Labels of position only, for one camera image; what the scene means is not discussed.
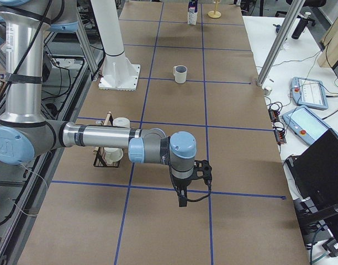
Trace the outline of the teach pendant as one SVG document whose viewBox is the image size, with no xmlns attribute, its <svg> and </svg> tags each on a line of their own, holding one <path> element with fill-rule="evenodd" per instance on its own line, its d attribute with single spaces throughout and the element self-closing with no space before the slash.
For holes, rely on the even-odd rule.
<svg viewBox="0 0 338 265">
<path fill-rule="evenodd" d="M 288 129 L 308 146 L 312 145 L 331 126 L 317 116 L 311 109 L 301 105 L 282 115 Z"/>
<path fill-rule="evenodd" d="M 305 105 L 319 110 L 327 110 L 329 107 L 322 81 L 293 77 L 291 80 L 291 93 L 297 105 Z"/>
</svg>

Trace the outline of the white upside-down cup rear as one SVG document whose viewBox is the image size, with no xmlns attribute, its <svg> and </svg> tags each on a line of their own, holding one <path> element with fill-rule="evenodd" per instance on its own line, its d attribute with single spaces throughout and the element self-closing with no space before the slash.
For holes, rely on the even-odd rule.
<svg viewBox="0 0 338 265">
<path fill-rule="evenodd" d="M 130 128 L 130 120 L 126 117 L 117 117 L 113 119 L 113 126 L 121 128 Z"/>
</svg>

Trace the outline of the black cylinder bottle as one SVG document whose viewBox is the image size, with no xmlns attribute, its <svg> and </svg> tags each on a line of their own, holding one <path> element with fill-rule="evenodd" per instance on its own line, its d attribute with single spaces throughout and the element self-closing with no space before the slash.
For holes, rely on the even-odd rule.
<svg viewBox="0 0 338 265">
<path fill-rule="evenodd" d="M 311 16 L 310 12 L 305 12 L 305 14 L 300 17 L 298 25 L 292 34 L 292 39 L 299 39 L 301 33 L 304 31 L 305 27 L 308 25 L 309 22 L 311 22 L 311 25 L 313 27 L 316 25 L 315 20 L 311 19 L 310 16 Z"/>
</svg>

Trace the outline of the teach pendant far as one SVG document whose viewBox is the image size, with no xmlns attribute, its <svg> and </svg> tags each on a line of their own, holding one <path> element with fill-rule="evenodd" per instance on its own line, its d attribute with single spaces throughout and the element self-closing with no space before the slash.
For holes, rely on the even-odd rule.
<svg viewBox="0 0 338 265">
<path fill-rule="evenodd" d="M 329 107 L 322 81 L 293 77 L 291 80 L 291 93 L 297 105 L 305 105 L 319 110 L 327 110 Z"/>
</svg>

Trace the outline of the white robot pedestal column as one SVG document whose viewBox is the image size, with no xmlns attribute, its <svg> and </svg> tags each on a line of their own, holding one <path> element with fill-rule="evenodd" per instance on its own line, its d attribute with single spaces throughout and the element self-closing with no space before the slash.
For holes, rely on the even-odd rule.
<svg viewBox="0 0 338 265">
<path fill-rule="evenodd" d="M 141 66 L 125 55 L 115 1 L 92 1 L 91 5 L 105 52 L 99 88 L 136 90 Z"/>
</svg>

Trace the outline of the wooden round stand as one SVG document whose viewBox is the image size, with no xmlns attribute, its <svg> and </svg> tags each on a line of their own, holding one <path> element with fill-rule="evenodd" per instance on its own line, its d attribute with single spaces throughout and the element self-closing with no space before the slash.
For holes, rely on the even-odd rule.
<svg viewBox="0 0 338 265">
<path fill-rule="evenodd" d="M 218 11 L 218 6 L 220 4 L 221 0 L 214 0 L 214 9 L 210 10 L 207 15 L 208 17 L 212 18 L 212 19 L 218 19 L 221 17 L 221 13 Z"/>
</svg>

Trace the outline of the white cup dark inside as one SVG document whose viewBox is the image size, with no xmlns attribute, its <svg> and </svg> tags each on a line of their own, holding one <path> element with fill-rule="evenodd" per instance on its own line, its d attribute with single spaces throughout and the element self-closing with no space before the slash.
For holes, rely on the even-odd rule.
<svg viewBox="0 0 338 265">
<path fill-rule="evenodd" d="M 186 82 L 187 78 L 187 67 L 184 65 L 177 65 L 173 67 L 173 75 L 175 82 L 178 84 L 183 84 Z"/>
</svg>

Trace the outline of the white tilted cup front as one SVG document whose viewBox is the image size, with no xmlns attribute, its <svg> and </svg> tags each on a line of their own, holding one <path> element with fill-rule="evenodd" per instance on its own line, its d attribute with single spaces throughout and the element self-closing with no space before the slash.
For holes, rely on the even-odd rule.
<svg viewBox="0 0 338 265">
<path fill-rule="evenodd" d="M 104 148 L 104 160 L 108 165 L 111 165 L 115 162 L 119 162 L 123 158 L 123 150 L 120 148 L 110 148 L 105 147 Z"/>
</svg>

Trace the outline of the black orange connector strip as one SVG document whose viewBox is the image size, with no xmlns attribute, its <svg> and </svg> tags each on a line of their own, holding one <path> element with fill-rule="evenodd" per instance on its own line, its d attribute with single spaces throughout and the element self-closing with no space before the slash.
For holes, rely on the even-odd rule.
<svg viewBox="0 0 338 265">
<path fill-rule="evenodd" d="M 285 138 L 286 128 L 284 124 L 280 121 L 279 112 L 274 109 L 269 109 L 268 114 L 271 120 L 276 143 L 278 145 L 286 144 L 287 143 Z"/>
</svg>

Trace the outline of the teach pendant near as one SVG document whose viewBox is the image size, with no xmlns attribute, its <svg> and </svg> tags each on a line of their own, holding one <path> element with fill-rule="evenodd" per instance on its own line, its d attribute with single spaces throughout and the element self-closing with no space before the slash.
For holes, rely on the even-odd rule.
<svg viewBox="0 0 338 265">
<path fill-rule="evenodd" d="M 308 146 L 312 145 L 331 126 L 317 116 L 311 109 L 301 105 L 282 115 L 288 129 Z"/>
</svg>

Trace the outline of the blue white milk carton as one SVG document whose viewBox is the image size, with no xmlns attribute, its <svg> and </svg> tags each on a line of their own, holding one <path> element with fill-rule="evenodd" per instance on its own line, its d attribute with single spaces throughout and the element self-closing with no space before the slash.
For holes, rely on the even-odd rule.
<svg viewBox="0 0 338 265">
<path fill-rule="evenodd" d="M 198 16 L 198 1 L 189 0 L 187 9 L 187 24 L 196 25 Z"/>
</svg>

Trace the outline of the small silver tape roll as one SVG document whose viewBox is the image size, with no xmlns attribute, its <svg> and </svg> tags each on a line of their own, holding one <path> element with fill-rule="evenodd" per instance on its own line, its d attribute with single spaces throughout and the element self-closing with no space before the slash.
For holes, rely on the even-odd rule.
<svg viewBox="0 0 338 265">
<path fill-rule="evenodd" d="M 265 96 L 269 96 L 272 92 L 272 88 L 270 86 L 266 86 L 263 88 L 263 93 Z"/>
</svg>

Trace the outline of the wooden board edge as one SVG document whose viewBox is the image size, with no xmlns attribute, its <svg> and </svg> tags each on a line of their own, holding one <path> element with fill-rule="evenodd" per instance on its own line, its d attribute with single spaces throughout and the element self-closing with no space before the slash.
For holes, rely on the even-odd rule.
<svg viewBox="0 0 338 265">
<path fill-rule="evenodd" d="M 318 58 L 320 67 L 333 67 L 338 62 L 338 17 L 321 39 L 325 49 Z"/>
</svg>

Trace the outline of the aluminium frame post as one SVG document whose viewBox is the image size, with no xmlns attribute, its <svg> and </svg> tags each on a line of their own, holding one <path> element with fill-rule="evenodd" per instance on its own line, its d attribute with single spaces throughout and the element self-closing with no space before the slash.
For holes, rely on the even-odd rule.
<svg viewBox="0 0 338 265">
<path fill-rule="evenodd" d="M 286 17 L 284 18 L 284 21 L 281 25 L 281 28 L 279 30 L 279 33 L 277 34 L 272 47 L 267 55 L 267 58 L 261 68 L 261 71 L 258 75 L 258 78 L 256 80 L 256 84 L 261 87 L 263 83 L 265 82 L 273 63 L 275 62 L 278 53 L 280 49 L 283 46 L 283 43 L 286 40 L 286 37 L 288 33 L 290 32 L 293 23 L 300 12 L 303 4 L 305 3 L 305 0 L 297 0 L 297 1 L 292 1 L 291 6 L 289 7 L 289 10 L 287 12 Z"/>
</svg>

